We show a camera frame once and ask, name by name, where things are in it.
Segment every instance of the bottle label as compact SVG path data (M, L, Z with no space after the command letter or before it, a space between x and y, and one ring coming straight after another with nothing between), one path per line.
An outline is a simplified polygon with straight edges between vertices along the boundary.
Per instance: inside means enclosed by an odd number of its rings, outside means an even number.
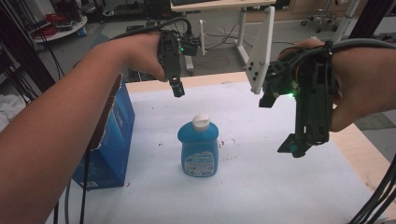
M215 171L215 158L209 151L195 153L184 160L184 171L188 175L209 176Z

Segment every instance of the hand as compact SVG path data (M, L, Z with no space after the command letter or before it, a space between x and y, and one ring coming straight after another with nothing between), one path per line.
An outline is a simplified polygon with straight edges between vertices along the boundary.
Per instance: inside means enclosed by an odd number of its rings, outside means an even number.
M323 44L306 39L294 47L312 49ZM332 112L331 131L339 132L357 119L396 108L395 57L394 49L354 48L334 53L332 66L340 89L333 99L337 107Z
M121 58L125 66L151 74L160 81L165 81L163 68L157 58L159 42L160 33L150 32L111 40L106 45L112 45L112 48L116 48L121 52Z

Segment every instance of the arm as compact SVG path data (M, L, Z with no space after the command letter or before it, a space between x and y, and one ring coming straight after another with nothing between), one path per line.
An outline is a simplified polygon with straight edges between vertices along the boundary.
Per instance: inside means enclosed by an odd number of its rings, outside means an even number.
M312 49L323 45L306 39L294 47ZM291 50L283 51L282 58ZM339 132L364 116L396 109L396 50L354 48L334 53L332 66L340 86L334 97L331 131Z
M93 48L0 133L0 219L44 223L88 145L122 66L164 80L159 34Z

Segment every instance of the stool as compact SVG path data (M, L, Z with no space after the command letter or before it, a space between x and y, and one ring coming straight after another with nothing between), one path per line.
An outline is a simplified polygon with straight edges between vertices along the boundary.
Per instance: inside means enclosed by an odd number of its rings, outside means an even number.
M332 31L336 31L338 28L338 20L337 20L337 15L333 12L329 11L329 6L332 0L327 0L326 4L323 9L318 9L314 11L312 14L310 14L307 18L307 20L301 21L301 25L305 26L308 21L319 21L319 25L315 29L315 32L320 33L321 31L321 25L324 21L327 23L333 23L332 25Z

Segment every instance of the blue cardboard box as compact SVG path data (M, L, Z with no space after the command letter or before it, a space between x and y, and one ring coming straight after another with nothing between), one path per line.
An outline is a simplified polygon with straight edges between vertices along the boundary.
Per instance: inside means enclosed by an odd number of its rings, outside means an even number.
M122 75L119 75L89 144L87 189L124 185L133 127L134 109ZM84 163L85 156L72 177L80 186L83 186Z

